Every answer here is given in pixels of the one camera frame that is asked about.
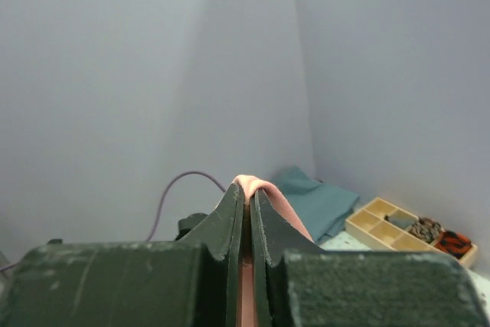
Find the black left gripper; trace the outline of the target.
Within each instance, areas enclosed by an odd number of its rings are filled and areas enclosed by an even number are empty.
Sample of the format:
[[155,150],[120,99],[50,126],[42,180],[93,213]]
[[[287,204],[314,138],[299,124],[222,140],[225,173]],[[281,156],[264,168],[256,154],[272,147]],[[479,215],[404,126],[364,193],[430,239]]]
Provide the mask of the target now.
[[197,227],[206,217],[207,214],[205,213],[194,213],[179,220],[178,235],[176,236],[175,241],[182,239],[185,235]]

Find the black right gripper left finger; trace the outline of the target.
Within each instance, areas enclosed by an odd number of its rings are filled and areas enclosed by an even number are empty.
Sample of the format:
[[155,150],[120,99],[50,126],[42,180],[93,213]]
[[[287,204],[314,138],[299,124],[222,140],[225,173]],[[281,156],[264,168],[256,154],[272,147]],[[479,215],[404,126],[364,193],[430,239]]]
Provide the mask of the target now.
[[46,244],[1,298],[3,326],[235,326],[243,191],[176,241]]

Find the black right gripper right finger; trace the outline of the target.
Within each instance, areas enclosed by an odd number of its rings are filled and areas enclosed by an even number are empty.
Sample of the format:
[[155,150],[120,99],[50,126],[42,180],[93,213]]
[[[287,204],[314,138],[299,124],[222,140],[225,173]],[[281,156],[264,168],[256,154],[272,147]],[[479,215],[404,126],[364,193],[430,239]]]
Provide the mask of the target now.
[[468,272],[432,252],[327,251],[250,201],[258,326],[487,326]]

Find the salmon pink t shirt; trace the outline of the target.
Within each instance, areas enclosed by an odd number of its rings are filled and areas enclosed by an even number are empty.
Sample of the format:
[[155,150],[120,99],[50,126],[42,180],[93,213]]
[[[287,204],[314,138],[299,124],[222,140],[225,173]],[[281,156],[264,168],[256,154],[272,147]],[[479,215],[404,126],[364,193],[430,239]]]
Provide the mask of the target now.
[[[291,204],[273,183],[264,181],[252,175],[238,175],[233,180],[233,183],[239,185],[243,190],[245,197],[243,208],[245,209],[246,214],[249,214],[250,199],[252,196],[258,190],[263,189],[275,211],[305,239],[314,243],[311,235],[306,230]],[[255,302],[253,296],[253,258],[250,250],[243,250],[240,292],[242,304],[237,326],[256,326]]]

